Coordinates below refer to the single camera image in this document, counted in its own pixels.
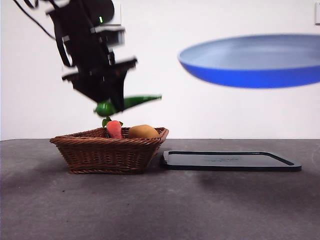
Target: blue plate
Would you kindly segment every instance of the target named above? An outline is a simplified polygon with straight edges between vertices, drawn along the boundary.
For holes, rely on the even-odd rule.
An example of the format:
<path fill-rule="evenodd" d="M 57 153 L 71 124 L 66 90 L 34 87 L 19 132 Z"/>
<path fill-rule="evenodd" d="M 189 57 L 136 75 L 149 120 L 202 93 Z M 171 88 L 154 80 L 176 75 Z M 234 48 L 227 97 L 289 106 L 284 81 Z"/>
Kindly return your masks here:
<path fill-rule="evenodd" d="M 240 88 L 283 88 L 320 82 L 320 35 L 233 37 L 183 50 L 178 59 L 195 77 Z"/>

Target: wicker basket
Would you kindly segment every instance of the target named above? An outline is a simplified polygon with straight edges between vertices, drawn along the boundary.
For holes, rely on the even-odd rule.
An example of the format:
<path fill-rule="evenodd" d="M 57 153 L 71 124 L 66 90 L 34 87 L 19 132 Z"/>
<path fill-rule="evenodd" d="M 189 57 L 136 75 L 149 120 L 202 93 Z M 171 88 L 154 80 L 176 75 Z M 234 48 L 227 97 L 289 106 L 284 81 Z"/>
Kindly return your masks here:
<path fill-rule="evenodd" d="M 123 139 L 109 138 L 105 127 L 56 136 L 50 139 L 74 174 L 108 173 L 141 174 L 169 133 L 156 128 L 159 137 L 128 138 L 128 127 L 122 128 Z"/>

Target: gray table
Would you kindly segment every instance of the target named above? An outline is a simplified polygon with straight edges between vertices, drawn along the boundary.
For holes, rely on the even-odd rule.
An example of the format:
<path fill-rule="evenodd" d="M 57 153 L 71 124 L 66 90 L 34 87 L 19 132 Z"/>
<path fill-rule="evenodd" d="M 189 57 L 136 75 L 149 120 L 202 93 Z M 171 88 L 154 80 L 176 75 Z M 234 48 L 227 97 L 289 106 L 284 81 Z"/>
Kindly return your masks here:
<path fill-rule="evenodd" d="M 300 172 L 178 171 L 165 150 L 269 151 Z M 3 240 L 319 240 L 320 140 L 167 139 L 142 175 L 70 174 L 47 139 L 1 142 Z"/>

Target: black plastic tray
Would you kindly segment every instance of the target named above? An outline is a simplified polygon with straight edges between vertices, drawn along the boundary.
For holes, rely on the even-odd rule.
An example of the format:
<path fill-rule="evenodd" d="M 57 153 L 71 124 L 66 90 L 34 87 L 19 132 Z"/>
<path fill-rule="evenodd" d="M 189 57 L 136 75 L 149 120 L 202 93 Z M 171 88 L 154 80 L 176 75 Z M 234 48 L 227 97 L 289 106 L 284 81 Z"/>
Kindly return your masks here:
<path fill-rule="evenodd" d="M 163 164 L 173 170 L 298 172 L 298 162 L 263 151 L 165 151 Z"/>

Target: white backdrop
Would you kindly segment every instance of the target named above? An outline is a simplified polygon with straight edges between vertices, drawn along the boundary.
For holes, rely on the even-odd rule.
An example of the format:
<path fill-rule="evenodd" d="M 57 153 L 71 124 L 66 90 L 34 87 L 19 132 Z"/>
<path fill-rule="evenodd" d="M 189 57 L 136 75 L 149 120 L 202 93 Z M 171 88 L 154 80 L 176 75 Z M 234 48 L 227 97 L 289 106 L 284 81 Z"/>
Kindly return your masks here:
<path fill-rule="evenodd" d="M 124 94 L 157 95 L 113 116 L 125 127 L 166 127 L 168 138 L 320 138 L 320 83 L 279 89 L 210 84 L 188 74 L 177 54 L 204 41 L 254 34 L 319 34 L 314 0 L 122 0 L 125 45 L 136 56 Z M 51 33 L 48 4 L 29 10 Z M 50 138 L 100 127 L 96 103 L 62 82 L 56 44 L 11 0 L 1 1 L 1 139 Z"/>

